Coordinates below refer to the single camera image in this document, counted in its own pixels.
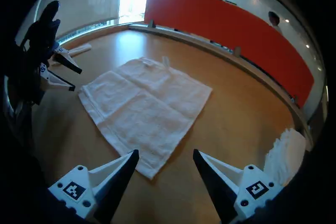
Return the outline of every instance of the white cloth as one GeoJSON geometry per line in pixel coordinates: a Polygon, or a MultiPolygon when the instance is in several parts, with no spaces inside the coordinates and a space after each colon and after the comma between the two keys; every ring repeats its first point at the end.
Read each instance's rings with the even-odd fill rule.
{"type": "Polygon", "coordinates": [[[79,98],[106,140],[152,179],[205,105],[211,88],[167,64],[128,61],[81,88],[79,98]]]}
{"type": "Polygon", "coordinates": [[[266,155],[264,172],[285,186],[299,170],[306,149],[306,139],[296,130],[285,130],[266,155]]]}
{"type": "MultiPolygon", "coordinates": [[[[69,55],[70,55],[70,57],[74,57],[78,54],[84,53],[84,52],[89,51],[91,49],[92,49],[92,46],[90,44],[83,44],[81,46],[78,46],[74,49],[69,50],[69,55]]],[[[60,65],[60,63],[58,63],[57,61],[54,61],[54,60],[50,60],[49,63],[52,66],[60,65]]]]}

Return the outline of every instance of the ceiling light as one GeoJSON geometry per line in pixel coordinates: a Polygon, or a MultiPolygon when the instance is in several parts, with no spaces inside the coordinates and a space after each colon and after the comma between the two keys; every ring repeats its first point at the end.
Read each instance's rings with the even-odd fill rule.
{"type": "Polygon", "coordinates": [[[329,101],[328,86],[325,86],[325,89],[327,89],[327,101],[329,101]]]}

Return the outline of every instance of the wooden table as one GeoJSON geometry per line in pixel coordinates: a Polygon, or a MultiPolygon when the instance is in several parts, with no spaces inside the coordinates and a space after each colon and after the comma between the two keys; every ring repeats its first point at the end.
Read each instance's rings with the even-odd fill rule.
{"type": "Polygon", "coordinates": [[[213,88],[203,111],[157,176],[135,172],[112,223],[219,223],[219,217],[192,160],[197,148],[233,166],[263,168],[265,154],[286,127],[288,108],[265,86],[231,64],[192,46],[135,31],[90,42],[74,58],[78,75],[63,66],[50,69],[76,85],[75,92],[48,91],[34,107],[36,156],[51,185],[74,166],[88,169],[119,157],[82,106],[77,92],[102,73],[133,58],[161,61],[213,88]]]}

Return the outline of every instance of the white towel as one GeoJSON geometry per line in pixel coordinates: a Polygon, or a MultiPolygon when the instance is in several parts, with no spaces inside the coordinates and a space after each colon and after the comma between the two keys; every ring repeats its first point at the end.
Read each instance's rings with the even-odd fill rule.
{"type": "Polygon", "coordinates": [[[156,61],[128,61],[81,88],[79,98],[106,140],[152,179],[205,105],[211,88],[156,61]]]}
{"type": "Polygon", "coordinates": [[[266,154],[264,172],[286,186],[298,172],[306,149],[306,139],[296,130],[285,130],[266,154]]]}
{"type": "MultiPolygon", "coordinates": [[[[78,54],[84,53],[86,51],[91,50],[92,46],[90,44],[83,44],[81,46],[78,46],[74,49],[69,50],[69,55],[70,57],[74,57],[78,54]]],[[[51,66],[55,66],[55,65],[60,65],[60,63],[58,63],[57,61],[54,61],[53,58],[51,58],[51,60],[49,60],[49,63],[51,66]]]]}

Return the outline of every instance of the orange partition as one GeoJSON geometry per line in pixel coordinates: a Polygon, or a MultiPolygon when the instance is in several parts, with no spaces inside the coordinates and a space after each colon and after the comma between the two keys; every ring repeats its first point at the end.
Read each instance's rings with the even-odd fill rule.
{"type": "Polygon", "coordinates": [[[273,27],[221,0],[147,0],[144,21],[190,32],[241,53],[303,106],[314,78],[295,48],[273,27]]]}

